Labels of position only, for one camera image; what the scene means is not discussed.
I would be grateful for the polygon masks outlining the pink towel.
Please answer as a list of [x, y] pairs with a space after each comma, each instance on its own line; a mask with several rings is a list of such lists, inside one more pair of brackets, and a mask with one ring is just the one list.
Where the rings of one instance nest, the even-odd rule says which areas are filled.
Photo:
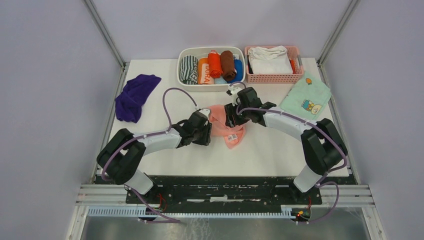
[[235, 127], [227, 126], [227, 115], [223, 105], [211, 105], [206, 109], [210, 110], [208, 120], [212, 126], [211, 136], [221, 137], [230, 150], [239, 145], [246, 134], [246, 127], [243, 124]]

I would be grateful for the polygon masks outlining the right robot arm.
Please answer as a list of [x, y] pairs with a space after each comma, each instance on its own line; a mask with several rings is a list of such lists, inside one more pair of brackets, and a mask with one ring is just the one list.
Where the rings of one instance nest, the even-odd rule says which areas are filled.
[[272, 102], [263, 103], [253, 87], [231, 85], [226, 93], [232, 103], [224, 106], [225, 124], [234, 128], [247, 122], [281, 131], [302, 144], [305, 167], [294, 178], [289, 199], [302, 204], [309, 198], [309, 190], [319, 185], [331, 172], [347, 165], [347, 148], [334, 123], [327, 118], [319, 121], [293, 115]]

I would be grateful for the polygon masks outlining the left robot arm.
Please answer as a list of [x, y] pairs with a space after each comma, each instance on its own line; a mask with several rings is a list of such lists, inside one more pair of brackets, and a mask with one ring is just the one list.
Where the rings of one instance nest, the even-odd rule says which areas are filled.
[[166, 149], [178, 149], [190, 144], [208, 146], [211, 142], [211, 110], [201, 108], [188, 119], [171, 125], [170, 130], [134, 134], [120, 129], [97, 155], [105, 177], [116, 185], [136, 190], [147, 204], [154, 202], [158, 191], [154, 181], [138, 167], [142, 157]]

